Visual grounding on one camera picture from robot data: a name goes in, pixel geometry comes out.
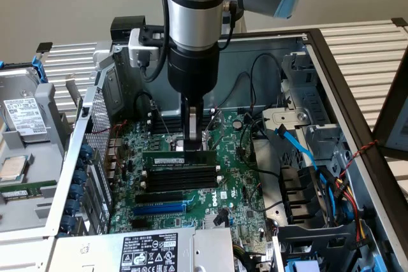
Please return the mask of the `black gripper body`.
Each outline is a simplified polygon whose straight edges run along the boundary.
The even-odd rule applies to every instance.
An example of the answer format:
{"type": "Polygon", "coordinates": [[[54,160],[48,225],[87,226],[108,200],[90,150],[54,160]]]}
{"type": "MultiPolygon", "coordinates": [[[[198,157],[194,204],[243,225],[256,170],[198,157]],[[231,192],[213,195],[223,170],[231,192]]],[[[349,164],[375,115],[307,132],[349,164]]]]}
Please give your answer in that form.
{"type": "Polygon", "coordinates": [[[219,46],[201,51],[171,48],[168,52],[168,81],[185,97],[203,97],[217,83],[219,46]]]}

